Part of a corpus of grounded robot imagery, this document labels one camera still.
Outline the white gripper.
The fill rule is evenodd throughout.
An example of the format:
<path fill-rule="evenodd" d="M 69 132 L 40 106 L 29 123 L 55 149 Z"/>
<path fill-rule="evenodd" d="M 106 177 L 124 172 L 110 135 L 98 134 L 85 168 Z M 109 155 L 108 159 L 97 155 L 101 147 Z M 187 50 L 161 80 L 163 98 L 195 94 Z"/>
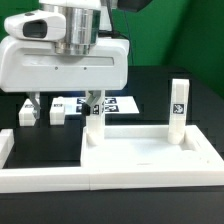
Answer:
<path fill-rule="evenodd" d="M 101 97 L 97 90 L 120 90 L 127 83 L 129 42 L 100 38 L 86 56 L 60 55 L 51 42 L 0 43 L 0 89 L 28 92 L 34 117 L 40 118 L 39 92 L 87 91 L 81 113 L 90 116 Z"/>

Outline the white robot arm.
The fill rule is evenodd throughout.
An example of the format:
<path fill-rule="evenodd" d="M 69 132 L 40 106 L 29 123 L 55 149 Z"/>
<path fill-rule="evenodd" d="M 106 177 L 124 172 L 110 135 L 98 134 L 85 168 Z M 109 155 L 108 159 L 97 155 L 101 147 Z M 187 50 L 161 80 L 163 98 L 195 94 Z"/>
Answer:
<path fill-rule="evenodd" d="M 82 114 L 100 114 L 104 93 L 127 83 L 129 41 L 113 28 L 112 11 L 138 12 L 153 0 L 39 0 L 40 8 L 4 21 L 0 89 L 84 91 Z"/>

